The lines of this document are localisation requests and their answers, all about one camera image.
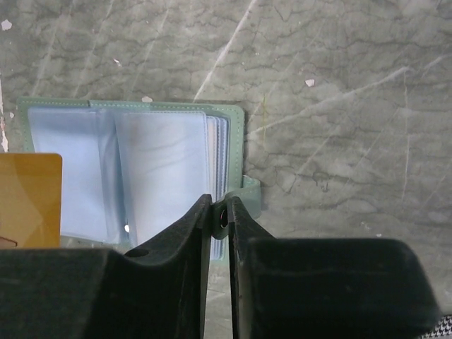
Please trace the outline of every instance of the wallet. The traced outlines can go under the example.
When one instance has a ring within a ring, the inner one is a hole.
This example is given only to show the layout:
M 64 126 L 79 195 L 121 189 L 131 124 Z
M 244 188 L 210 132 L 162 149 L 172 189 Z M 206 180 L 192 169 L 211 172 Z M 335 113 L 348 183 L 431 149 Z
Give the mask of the wallet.
M 259 181 L 242 175 L 238 106 L 22 97 L 18 108 L 24 151 L 63 158 L 62 236 L 135 247 L 202 194 L 260 213 Z M 221 259 L 224 241 L 210 254 Z

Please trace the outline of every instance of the gray marble table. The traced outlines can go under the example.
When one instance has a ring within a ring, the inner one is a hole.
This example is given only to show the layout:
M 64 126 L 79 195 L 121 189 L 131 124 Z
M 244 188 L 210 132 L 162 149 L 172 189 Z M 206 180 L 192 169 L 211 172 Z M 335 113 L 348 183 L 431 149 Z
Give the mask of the gray marble table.
M 451 0 L 0 0 L 0 22 L 10 151 L 21 95 L 235 103 L 265 228 L 402 239 L 452 311 Z M 210 271 L 206 337 L 230 338 Z

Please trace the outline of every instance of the yellow plastic object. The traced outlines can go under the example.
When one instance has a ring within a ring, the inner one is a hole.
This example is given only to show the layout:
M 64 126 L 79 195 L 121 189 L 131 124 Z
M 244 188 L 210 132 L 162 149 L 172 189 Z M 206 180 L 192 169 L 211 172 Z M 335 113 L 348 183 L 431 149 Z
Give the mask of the yellow plastic object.
M 62 159 L 0 154 L 0 249 L 59 247 Z

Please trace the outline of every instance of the orange card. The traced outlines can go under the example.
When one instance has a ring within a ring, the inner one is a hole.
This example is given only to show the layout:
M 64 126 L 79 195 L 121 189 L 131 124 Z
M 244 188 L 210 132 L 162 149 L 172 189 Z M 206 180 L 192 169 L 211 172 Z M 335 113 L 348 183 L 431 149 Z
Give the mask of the orange card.
M 59 247 L 62 159 L 0 154 L 0 249 Z

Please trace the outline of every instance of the black and white patterned fabric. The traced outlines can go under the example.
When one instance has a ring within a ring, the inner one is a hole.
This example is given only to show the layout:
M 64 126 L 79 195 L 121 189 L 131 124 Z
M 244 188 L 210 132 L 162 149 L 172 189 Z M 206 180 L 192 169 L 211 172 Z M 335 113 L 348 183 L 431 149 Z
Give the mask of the black and white patterned fabric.
M 421 339 L 440 338 L 452 335 L 452 316 L 443 316 L 432 332 L 425 333 Z

